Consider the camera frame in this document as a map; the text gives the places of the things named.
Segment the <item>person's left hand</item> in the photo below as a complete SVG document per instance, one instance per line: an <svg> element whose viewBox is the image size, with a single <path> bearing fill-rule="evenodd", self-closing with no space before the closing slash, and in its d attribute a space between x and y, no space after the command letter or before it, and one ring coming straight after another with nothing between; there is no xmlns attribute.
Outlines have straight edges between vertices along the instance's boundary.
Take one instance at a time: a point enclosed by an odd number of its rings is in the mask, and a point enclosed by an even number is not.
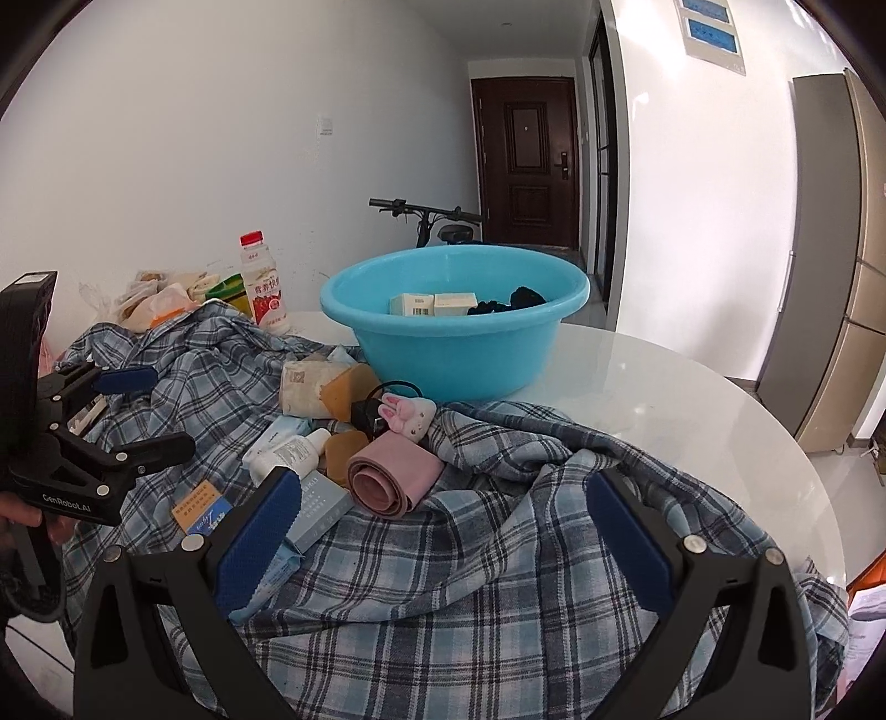
<svg viewBox="0 0 886 720"><path fill-rule="evenodd" d="M2 535L0 544L2 551L7 551L15 546L15 538L12 537L12 527L43 529L49 540L57 546L69 542L74 535L76 520L65 516L44 515L39 508L25 504L21 498L13 493L0 493L0 517L2 518Z"/></svg>

